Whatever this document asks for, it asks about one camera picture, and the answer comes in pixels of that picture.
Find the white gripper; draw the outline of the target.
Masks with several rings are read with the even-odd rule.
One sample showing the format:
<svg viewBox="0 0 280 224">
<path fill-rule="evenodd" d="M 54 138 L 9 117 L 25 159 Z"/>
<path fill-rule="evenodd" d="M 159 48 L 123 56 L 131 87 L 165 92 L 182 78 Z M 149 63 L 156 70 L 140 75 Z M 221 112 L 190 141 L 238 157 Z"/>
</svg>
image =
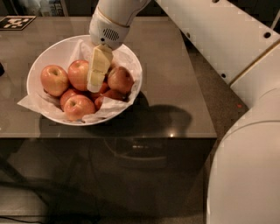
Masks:
<svg viewBox="0 0 280 224">
<path fill-rule="evenodd" d="M 90 92 L 100 90 L 113 59 L 112 49 L 123 44 L 129 30 L 130 14 L 125 10 L 105 10 L 101 6 L 95 9 L 89 26 L 90 38 L 95 45 L 87 74 L 87 89 Z"/>
</svg>

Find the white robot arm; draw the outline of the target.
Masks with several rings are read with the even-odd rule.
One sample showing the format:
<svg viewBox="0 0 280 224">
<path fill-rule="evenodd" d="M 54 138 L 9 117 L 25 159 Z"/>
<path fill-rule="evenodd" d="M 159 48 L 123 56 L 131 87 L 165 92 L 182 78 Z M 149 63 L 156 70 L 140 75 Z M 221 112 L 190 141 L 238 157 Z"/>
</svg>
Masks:
<svg viewBox="0 0 280 224">
<path fill-rule="evenodd" d="M 94 44 L 119 47 L 150 0 L 99 0 Z M 280 224 L 280 35 L 228 0 L 155 0 L 247 105 L 213 157 L 206 224 Z"/>
</svg>

